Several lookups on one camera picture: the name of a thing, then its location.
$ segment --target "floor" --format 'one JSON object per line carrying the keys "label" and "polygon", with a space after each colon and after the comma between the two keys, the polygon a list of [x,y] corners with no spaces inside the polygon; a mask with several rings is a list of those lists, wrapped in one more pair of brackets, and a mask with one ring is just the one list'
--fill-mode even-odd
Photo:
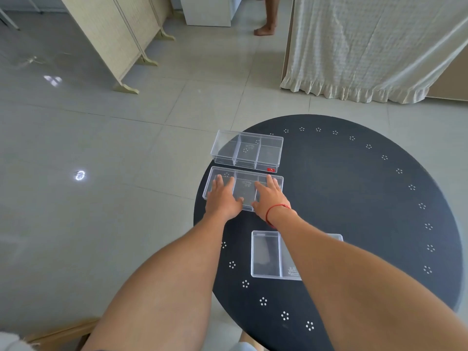
{"label": "floor", "polygon": [[[111,76],[68,15],[11,13],[21,35],[0,24],[4,325],[28,333],[100,315],[143,260],[191,228],[217,129],[272,117],[335,116],[389,137],[433,176],[467,231],[468,105],[279,90],[291,1],[281,0],[271,37],[252,35],[264,21],[256,0],[243,0],[231,28],[168,20],[177,41],[147,49],[160,66],[135,65],[124,80],[140,95],[109,90]],[[46,64],[25,64],[31,52]],[[227,350],[239,334],[214,298],[204,350]]]}

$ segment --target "clear plastic box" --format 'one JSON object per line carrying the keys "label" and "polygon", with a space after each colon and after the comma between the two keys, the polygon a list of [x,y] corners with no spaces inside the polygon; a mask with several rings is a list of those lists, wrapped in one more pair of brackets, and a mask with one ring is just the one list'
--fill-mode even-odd
{"label": "clear plastic box", "polygon": [[[343,241],[341,234],[328,234]],[[279,232],[254,230],[250,262],[252,277],[301,281],[286,244]]]}
{"label": "clear plastic box", "polygon": [[[207,199],[208,192],[211,191],[211,186],[216,175],[221,175],[223,177],[223,182],[226,184],[231,177],[234,177],[234,187],[233,187],[233,196],[235,199],[239,197],[244,197],[243,210],[252,212],[254,208],[251,203],[253,201],[259,202],[260,193],[258,193],[255,188],[254,182],[259,181],[266,186],[266,175],[260,172],[253,171],[244,171],[238,170],[235,168],[226,168],[212,166],[210,174],[208,175],[208,180],[203,191],[203,198]],[[278,180],[279,187],[283,190],[284,178],[282,176],[272,175],[272,177]]]}
{"label": "clear plastic box", "polygon": [[283,137],[218,130],[211,149],[216,164],[277,172]]}

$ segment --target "ruffled curtain hem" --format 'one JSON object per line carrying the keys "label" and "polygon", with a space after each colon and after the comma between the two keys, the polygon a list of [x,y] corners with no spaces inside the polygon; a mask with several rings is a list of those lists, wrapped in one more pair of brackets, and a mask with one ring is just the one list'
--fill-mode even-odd
{"label": "ruffled curtain hem", "polygon": [[318,96],[323,94],[326,98],[339,98],[341,100],[353,100],[354,102],[369,103],[371,101],[387,102],[388,100],[401,104],[416,103],[424,100],[429,87],[413,89],[388,88],[388,89],[366,89],[351,88],[340,85],[325,84],[320,81],[301,80],[292,78],[288,74],[281,82],[281,87],[292,92],[304,91],[306,94],[313,93]]}

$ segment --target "table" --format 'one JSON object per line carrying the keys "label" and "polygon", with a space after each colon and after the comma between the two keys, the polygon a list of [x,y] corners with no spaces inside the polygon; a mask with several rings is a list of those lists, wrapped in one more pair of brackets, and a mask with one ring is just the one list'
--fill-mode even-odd
{"label": "table", "polygon": [[[463,271],[457,224],[435,181],[405,150],[371,129],[328,116],[278,117],[246,131],[284,137],[278,175],[303,219],[342,234],[458,307]],[[198,188],[194,224],[205,212],[202,194],[212,165]],[[251,277],[253,230],[272,229],[245,211],[225,226],[213,288],[219,302],[269,350],[333,350],[302,281]]]}

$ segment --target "bracelet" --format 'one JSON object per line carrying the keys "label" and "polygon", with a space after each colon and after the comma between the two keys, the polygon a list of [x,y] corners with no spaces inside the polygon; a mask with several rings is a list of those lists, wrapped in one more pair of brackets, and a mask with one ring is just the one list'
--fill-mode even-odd
{"label": "bracelet", "polygon": [[270,208],[268,208],[268,210],[266,211],[266,214],[265,214],[265,222],[266,224],[268,224],[269,226],[271,226],[273,229],[276,229],[273,224],[271,224],[269,221],[268,221],[268,213],[270,212],[270,209],[273,208],[273,207],[277,207],[279,205],[282,205],[283,207],[286,207],[286,208],[289,208],[291,209],[290,206],[288,205],[285,205],[284,203],[278,203],[277,205],[272,205]]}

